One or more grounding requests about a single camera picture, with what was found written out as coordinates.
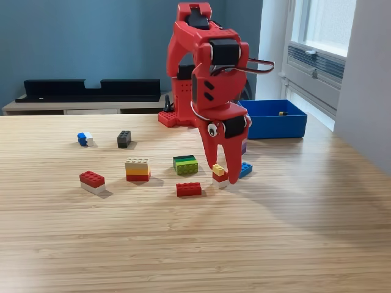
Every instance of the black lego brick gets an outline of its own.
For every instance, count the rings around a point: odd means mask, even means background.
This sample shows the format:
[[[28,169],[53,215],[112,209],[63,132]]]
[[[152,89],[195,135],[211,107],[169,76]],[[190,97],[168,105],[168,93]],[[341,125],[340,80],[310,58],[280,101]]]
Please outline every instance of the black lego brick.
[[[130,131],[123,130],[117,137],[117,143],[119,148],[127,148],[131,141],[132,139]]]

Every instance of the yellow lego brick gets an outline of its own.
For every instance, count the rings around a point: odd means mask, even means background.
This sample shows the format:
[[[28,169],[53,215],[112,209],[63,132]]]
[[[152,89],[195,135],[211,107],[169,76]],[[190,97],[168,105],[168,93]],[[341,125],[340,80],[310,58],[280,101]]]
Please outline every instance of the yellow lego brick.
[[[212,171],[214,174],[216,174],[218,176],[224,175],[224,168],[221,167],[219,164],[213,165]]]
[[[148,166],[147,169],[125,169],[126,175],[149,175],[151,172],[151,167]]]

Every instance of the googly eye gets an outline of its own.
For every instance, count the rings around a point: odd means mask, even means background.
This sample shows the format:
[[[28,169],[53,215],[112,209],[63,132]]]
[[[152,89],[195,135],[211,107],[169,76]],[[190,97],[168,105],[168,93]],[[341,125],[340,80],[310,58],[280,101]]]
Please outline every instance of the googly eye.
[[[208,125],[209,135],[215,137],[217,135],[217,126],[214,123]]]

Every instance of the red lego brick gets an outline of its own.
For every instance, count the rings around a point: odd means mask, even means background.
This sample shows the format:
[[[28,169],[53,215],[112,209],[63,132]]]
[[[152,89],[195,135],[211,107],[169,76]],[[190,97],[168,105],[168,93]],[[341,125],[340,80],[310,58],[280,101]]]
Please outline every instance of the red lego brick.
[[[228,180],[228,173],[224,171],[224,175],[218,176],[217,174],[215,174],[215,172],[212,172],[212,177],[217,182],[223,182],[225,180]]]
[[[190,197],[192,195],[201,195],[201,184],[197,183],[183,183],[177,184],[177,196],[178,197]]]
[[[126,181],[149,181],[151,179],[151,172],[149,175],[127,175]]]
[[[177,124],[177,114],[175,112],[160,112],[158,121],[167,127],[173,127]]]
[[[91,171],[80,174],[79,177],[81,182],[93,188],[97,188],[104,184],[104,177]]]

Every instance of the white wall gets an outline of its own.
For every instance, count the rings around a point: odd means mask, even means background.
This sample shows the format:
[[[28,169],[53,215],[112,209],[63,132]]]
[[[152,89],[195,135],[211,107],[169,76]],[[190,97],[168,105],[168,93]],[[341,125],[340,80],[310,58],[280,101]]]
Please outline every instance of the white wall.
[[[281,78],[285,31],[287,29],[289,0],[263,0],[259,59],[275,61],[269,74],[257,76],[256,99],[281,98]]]
[[[335,132],[391,174],[391,1],[357,0]]]

